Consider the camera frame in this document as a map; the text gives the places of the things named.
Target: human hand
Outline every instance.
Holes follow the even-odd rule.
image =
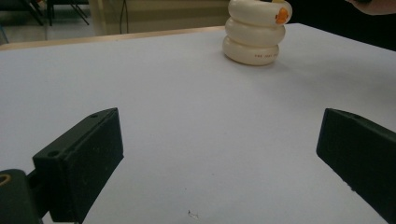
[[[359,11],[368,15],[387,15],[396,13],[396,0],[372,0],[370,2],[359,2],[347,0]]]

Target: ring stack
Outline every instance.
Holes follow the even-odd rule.
[[[225,55],[250,65],[272,63],[285,37],[291,5],[284,0],[231,0],[228,10],[231,18],[225,24],[227,36],[222,44]]]

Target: tabletop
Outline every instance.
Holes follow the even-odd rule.
[[[286,30],[267,66],[223,30],[0,51],[0,169],[117,107],[125,158],[84,223],[386,223],[316,146],[328,107],[396,130],[396,52]]]

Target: white ring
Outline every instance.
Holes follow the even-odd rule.
[[[292,14],[291,5],[261,2],[259,0],[231,0],[228,11],[236,21],[257,26],[278,26],[287,23]]]
[[[230,18],[225,23],[227,36],[241,44],[255,47],[277,45],[285,37],[285,26],[249,26]]]
[[[279,53],[278,45],[268,48],[255,48],[239,44],[231,40],[228,36],[225,36],[222,47],[223,52],[229,58],[250,65],[265,65],[272,63]]]

